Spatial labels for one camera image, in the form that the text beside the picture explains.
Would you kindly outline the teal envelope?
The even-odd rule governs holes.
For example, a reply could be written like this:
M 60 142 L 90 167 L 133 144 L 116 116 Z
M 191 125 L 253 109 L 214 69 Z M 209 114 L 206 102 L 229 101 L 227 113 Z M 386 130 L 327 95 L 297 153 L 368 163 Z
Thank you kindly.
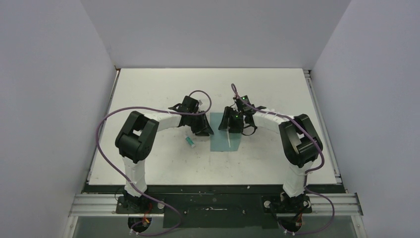
M 226 130 L 218 130 L 223 113 L 210 113 L 210 126 L 214 134 L 210 136 L 211 152 L 238 151 L 242 134 L 230 133 L 231 148 L 228 146 Z

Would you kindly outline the green glue stick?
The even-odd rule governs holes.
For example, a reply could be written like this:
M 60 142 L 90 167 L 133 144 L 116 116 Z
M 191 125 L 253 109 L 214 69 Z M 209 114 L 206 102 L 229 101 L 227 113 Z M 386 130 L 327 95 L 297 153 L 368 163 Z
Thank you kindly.
M 194 148 L 195 147 L 195 143 L 194 143 L 194 141 L 189 137 L 189 136 L 185 136 L 185 140 L 186 140 L 186 142 L 188 143 L 188 145 L 191 147 L 191 148 Z

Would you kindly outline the tan paper letter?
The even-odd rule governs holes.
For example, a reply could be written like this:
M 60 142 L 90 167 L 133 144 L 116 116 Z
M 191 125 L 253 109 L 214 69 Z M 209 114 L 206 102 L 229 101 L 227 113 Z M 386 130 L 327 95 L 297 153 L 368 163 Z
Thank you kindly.
M 228 146 L 229 146 L 229 148 L 231 148 L 231 142 L 230 142 L 230 133 L 229 133 L 229 130 L 227 130 L 227 131 L 226 131 L 226 136 L 227 136 Z

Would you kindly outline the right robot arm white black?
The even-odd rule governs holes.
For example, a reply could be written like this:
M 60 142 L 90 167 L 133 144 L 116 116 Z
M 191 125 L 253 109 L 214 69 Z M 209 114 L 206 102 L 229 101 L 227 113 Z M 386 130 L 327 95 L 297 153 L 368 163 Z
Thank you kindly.
M 310 202 L 305 190 L 308 173 L 323 149 L 309 116 L 281 116 L 266 107 L 250 104 L 248 96 L 237 97 L 234 105 L 224 108 L 218 129 L 243 134 L 248 127 L 254 130 L 263 127 L 279 134 L 281 138 L 282 148 L 289 162 L 280 195 L 281 209 L 298 212 L 308 208 Z

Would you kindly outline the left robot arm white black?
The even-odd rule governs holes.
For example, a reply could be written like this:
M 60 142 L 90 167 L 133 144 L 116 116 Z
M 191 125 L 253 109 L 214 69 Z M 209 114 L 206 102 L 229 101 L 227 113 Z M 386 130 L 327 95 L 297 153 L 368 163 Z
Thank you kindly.
M 190 127 L 196 136 L 210 136 L 214 132 L 204 111 L 199 110 L 199 101 L 185 96 L 182 103 L 170 107 L 165 113 L 142 114 L 132 111 L 120 130 L 115 145 L 124 162 L 124 174 L 128 178 L 123 197 L 128 207 L 137 214 L 149 206 L 144 196 L 147 191 L 145 181 L 145 159 L 159 131 L 182 126 Z

